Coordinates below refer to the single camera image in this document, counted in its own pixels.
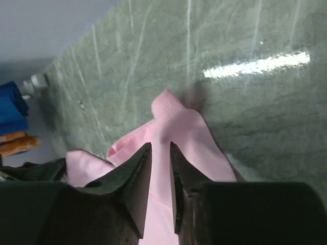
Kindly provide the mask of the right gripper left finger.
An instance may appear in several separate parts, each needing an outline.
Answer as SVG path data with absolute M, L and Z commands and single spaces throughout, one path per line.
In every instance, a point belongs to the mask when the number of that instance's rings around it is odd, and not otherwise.
M 138 244 L 143 237 L 151 144 L 84 187 L 1 181 L 1 244 Z

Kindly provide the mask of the pink t-shirt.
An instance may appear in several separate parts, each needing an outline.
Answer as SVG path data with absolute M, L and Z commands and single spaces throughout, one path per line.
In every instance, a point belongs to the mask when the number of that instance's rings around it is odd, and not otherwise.
M 150 190 L 140 244 L 178 244 L 173 229 L 170 144 L 175 143 L 187 161 L 212 181 L 234 182 L 236 176 L 200 113 L 186 108 L 170 90 L 164 90 L 151 108 L 153 119 L 119 139 L 106 160 L 86 151 L 67 152 L 67 179 L 73 187 L 84 187 L 124 165 L 141 146 L 151 143 Z

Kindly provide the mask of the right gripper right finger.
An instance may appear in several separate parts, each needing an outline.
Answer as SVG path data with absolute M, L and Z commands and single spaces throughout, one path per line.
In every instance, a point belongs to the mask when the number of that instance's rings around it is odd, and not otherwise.
M 326 210 L 300 182 L 215 182 L 170 145 L 180 244 L 326 244 Z

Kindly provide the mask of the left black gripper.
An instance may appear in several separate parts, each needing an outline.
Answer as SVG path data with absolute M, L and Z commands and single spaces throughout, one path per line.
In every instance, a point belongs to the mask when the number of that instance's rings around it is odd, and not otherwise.
M 20 167 L 1 165 L 1 181 L 59 181 L 65 174 L 64 158 L 43 164 L 25 162 Z

